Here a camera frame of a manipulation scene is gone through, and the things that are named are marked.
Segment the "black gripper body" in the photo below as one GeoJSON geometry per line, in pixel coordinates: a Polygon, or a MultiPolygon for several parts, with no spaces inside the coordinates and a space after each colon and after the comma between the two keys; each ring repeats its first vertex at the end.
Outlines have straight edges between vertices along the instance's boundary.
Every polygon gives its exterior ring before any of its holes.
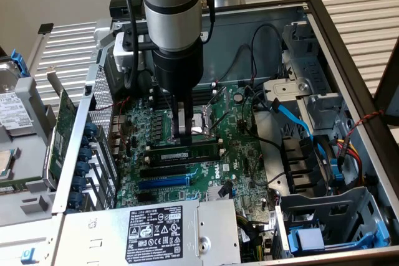
{"type": "Polygon", "coordinates": [[[197,38],[187,49],[152,52],[155,76],[170,93],[188,93],[203,76],[203,42],[197,38]]]}

